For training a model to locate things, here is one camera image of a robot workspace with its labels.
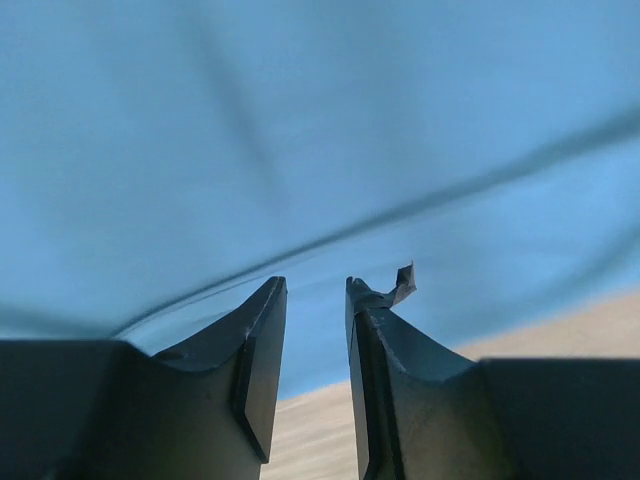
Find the beige surface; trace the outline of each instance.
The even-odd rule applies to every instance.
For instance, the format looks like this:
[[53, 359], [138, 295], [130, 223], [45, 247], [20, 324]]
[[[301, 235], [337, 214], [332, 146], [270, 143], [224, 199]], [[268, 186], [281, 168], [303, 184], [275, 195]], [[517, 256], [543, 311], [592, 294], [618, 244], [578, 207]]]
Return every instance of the beige surface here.
[[[541, 326], [457, 349], [479, 356], [640, 356], [640, 292], [599, 301]], [[265, 480], [355, 480], [356, 451], [348, 383], [278, 405]]]

